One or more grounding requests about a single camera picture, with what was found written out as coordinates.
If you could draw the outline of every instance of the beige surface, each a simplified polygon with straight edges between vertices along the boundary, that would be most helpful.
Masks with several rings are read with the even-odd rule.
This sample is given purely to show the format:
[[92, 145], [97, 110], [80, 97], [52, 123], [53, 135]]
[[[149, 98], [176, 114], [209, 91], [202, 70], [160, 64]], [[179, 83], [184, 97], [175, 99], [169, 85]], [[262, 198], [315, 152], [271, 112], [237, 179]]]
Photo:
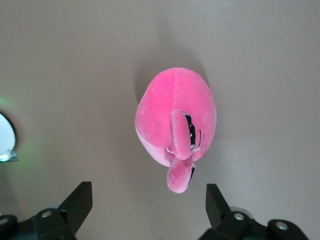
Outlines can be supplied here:
[[[158, 72], [204, 76], [213, 145], [182, 195], [134, 116]], [[206, 183], [262, 224], [319, 237], [320, 2], [0, 0], [0, 111], [19, 162], [0, 164], [0, 211], [20, 220], [92, 181], [80, 240], [196, 240]]]

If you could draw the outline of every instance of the black plastic part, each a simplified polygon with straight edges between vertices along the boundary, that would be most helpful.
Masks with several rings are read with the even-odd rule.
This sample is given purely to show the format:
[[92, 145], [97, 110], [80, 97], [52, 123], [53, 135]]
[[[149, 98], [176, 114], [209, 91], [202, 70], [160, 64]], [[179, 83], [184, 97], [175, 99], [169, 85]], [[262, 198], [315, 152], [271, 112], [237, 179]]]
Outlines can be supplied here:
[[[280, 229], [277, 223], [284, 223], [287, 229]], [[286, 220], [273, 219], [268, 223], [268, 229], [275, 240], [308, 240], [307, 236], [294, 223]]]
[[0, 216], [0, 240], [75, 240], [92, 205], [92, 184], [82, 182], [58, 209], [42, 210], [19, 223], [13, 215]]
[[231, 212], [228, 203], [216, 184], [206, 185], [205, 210], [213, 229]]
[[241, 240], [249, 231], [251, 219], [242, 212], [232, 211], [223, 218], [216, 230], [234, 240]]
[[266, 227], [243, 212], [231, 212], [215, 184], [207, 185], [205, 208], [212, 228], [199, 240], [308, 240], [292, 222], [275, 219]]
[[0, 239], [5, 239], [13, 235], [18, 228], [18, 220], [13, 215], [0, 216]]
[[73, 234], [76, 234], [92, 206], [92, 184], [89, 181], [83, 181], [58, 207], [58, 210]]
[[33, 225], [39, 240], [76, 240], [57, 209], [40, 211], [33, 217]]

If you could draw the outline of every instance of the white round object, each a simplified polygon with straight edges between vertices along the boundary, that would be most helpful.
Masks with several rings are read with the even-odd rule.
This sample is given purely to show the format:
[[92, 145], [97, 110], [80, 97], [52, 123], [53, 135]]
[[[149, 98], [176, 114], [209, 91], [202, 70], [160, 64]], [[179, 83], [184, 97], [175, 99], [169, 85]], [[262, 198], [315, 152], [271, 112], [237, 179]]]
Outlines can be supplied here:
[[0, 113], [0, 162], [10, 159], [16, 144], [16, 135], [10, 122]]

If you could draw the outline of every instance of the green light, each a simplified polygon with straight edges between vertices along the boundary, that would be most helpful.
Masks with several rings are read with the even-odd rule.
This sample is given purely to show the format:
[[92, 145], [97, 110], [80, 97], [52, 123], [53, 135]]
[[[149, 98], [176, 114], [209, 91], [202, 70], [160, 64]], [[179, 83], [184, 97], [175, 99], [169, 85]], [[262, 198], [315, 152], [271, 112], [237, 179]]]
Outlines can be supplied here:
[[4, 154], [0, 156], [0, 162], [6, 162], [9, 159], [9, 155], [8, 154]]
[[12, 103], [11, 100], [0, 97], [0, 106], [7, 106]]

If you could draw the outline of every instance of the pink fabric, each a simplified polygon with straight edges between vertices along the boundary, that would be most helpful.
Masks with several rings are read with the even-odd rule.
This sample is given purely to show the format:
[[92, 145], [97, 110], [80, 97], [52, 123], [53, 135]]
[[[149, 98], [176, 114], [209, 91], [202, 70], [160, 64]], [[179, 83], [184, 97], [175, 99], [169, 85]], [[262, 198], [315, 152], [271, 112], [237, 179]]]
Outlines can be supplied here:
[[171, 112], [170, 123], [172, 151], [178, 159], [186, 160], [192, 155], [186, 116], [181, 110], [175, 109]]
[[135, 129], [149, 154], [169, 167], [167, 184], [173, 192], [187, 189], [193, 162], [210, 147], [216, 121], [212, 93], [196, 72], [170, 68], [149, 84], [136, 111]]

